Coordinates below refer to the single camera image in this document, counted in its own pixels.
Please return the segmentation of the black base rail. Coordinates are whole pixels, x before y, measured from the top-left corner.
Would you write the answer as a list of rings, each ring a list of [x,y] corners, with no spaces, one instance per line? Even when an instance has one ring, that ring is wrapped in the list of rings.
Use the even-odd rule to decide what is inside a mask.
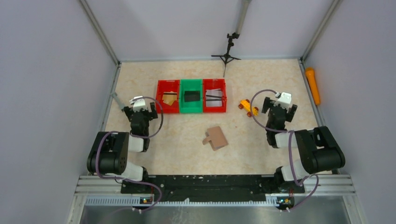
[[[246,190],[248,193],[304,193],[304,187],[279,182],[273,175],[144,175],[143,181],[163,193],[181,190]]]

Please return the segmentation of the gold card with stripe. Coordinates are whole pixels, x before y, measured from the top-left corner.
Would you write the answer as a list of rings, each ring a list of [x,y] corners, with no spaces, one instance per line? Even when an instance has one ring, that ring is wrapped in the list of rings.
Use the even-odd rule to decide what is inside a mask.
[[[176,95],[177,96],[177,93],[176,92],[164,92],[163,96],[164,95]]]

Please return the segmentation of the grey silver card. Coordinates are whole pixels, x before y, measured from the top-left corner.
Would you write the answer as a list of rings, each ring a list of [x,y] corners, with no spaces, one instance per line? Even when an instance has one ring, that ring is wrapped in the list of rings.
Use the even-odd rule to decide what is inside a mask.
[[[223,96],[223,93],[222,93],[221,89],[206,90],[205,94],[206,95],[213,95],[213,96]]]

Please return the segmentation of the card with black stripe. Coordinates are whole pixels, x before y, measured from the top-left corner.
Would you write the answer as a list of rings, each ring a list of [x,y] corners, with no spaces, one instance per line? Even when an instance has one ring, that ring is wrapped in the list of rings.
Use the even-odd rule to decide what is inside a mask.
[[[222,96],[205,95],[206,101],[221,101]]]

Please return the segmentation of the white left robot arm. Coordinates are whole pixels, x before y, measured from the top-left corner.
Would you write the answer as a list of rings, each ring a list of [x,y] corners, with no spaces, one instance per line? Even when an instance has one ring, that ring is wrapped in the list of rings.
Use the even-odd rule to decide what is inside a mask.
[[[149,148],[149,122],[158,118],[156,104],[149,106],[144,100],[125,106],[123,112],[130,122],[130,132],[98,132],[87,158],[89,173],[114,175],[132,180],[132,187],[139,193],[149,189],[150,181],[144,177],[146,169],[128,160],[129,153],[146,152]]]

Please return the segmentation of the left red plastic bin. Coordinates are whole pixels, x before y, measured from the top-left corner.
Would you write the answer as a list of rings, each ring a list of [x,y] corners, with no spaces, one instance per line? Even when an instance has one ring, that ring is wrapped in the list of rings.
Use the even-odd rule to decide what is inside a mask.
[[[156,100],[163,113],[179,113],[180,80],[158,80]]]

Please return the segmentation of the grey small tool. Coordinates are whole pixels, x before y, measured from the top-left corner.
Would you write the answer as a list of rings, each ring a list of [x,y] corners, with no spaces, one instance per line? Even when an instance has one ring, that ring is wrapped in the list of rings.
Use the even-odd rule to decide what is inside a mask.
[[[110,96],[116,101],[117,105],[119,106],[120,110],[124,112],[126,105],[120,100],[118,94],[116,92],[112,92]]]

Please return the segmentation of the white card in bin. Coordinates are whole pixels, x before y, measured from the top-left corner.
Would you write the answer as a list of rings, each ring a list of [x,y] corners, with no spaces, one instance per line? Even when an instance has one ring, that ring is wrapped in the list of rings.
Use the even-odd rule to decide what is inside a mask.
[[[206,107],[221,107],[222,101],[221,100],[207,100],[205,102]]]

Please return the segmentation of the black card in green bin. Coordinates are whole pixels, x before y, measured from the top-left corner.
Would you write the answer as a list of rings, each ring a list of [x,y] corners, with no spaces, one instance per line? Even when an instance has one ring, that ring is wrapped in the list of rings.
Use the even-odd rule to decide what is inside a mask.
[[[184,102],[195,102],[200,101],[201,93],[200,91],[185,91],[184,92]]]

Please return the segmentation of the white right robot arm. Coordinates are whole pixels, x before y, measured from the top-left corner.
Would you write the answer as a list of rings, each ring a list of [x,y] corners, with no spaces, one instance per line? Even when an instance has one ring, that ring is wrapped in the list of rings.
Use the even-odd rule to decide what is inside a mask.
[[[334,136],[326,126],[311,130],[299,130],[289,133],[286,122],[291,122],[297,105],[290,101],[272,100],[266,97],[262,113],[268,114],[265,125],[267,142],[273,148],[297,148],[300,158],[289,157],[289,165],[278,167],[274,173],[274,187],[279,192],[287,192],[294,180],[322,171],[331,171],[344,167],[346,159]]]

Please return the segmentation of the red plastic bin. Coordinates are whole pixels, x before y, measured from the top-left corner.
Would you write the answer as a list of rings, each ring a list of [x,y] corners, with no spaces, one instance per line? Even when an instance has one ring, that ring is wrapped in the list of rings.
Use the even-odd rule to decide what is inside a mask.
[[[203,112],[225,113],[227,108],[226,82],[223,78],[203,79]]]
[[[180,80],[158,80],[156,100],[163,113],[179,113]]]

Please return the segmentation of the orange flashlight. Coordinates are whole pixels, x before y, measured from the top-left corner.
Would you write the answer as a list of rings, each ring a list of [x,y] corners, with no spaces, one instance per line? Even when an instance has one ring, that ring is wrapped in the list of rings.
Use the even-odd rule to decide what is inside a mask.
[[[305,69],[305,76],[306,79],[308,81],[310,90],[311,90],[311,94],[312,94],[312,98],[314,101],[315,105],[320,105],[321,100],[320,100],[320,95],[319,95],[319,91],[318,91],[318,86],[317,86],[317,82],[316,82],[316,78],[315,78],[315,71],[312,67],[306,68]]]

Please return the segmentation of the yellow toy brick car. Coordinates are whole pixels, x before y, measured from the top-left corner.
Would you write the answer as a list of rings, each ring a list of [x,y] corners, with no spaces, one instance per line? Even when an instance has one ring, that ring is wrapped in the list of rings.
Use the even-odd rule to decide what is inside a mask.
[[[252,117],[253,115],[257,116],[259,112],[259,108],[251,106],[250,101],[248,99],[241,100],[238,107],[241,110],[242,109],[246,110],[248,117]]]

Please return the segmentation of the right red plastic bin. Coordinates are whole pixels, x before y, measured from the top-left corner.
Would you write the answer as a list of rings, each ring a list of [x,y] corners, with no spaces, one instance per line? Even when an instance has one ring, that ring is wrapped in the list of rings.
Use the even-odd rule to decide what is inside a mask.
[[[226,82],[223,78],[203,79],[203,112],[225,113],[227,108]]]

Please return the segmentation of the green plastic bin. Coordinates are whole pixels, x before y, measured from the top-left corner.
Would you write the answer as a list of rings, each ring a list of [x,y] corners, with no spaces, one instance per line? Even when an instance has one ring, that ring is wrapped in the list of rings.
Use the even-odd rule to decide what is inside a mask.
[[[185,100],[185,93],[193,91],[193,101]],[[181,79],[179,90],[179,112],[180,113],[202,113],[203,112],[203,87],[202,79]]]

